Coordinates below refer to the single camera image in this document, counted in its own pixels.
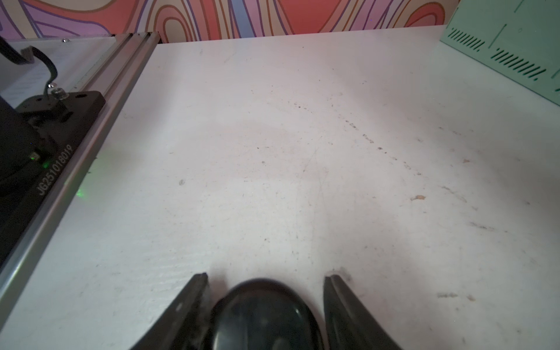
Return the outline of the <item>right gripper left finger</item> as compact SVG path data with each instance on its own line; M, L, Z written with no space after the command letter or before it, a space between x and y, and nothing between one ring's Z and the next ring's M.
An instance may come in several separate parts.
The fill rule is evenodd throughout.
M132 349L200 349L208 327L209 277L195 274Z

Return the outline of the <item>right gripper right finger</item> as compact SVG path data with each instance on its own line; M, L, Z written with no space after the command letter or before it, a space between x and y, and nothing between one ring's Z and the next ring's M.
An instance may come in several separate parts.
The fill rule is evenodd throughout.
M401 349L339 275L325 277L323 302L331 349Z

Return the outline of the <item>black round earphone case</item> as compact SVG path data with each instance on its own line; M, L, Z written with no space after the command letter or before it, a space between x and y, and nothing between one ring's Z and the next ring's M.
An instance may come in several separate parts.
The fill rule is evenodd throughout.
M238 284L211 311L203 349L323 349L319 325L292 288L272 279Z

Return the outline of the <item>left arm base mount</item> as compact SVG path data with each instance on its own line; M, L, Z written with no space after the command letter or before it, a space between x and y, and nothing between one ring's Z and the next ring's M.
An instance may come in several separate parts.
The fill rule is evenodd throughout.
M98 119L98 91L65 99L1 101L1 262L6 262L42 202Z

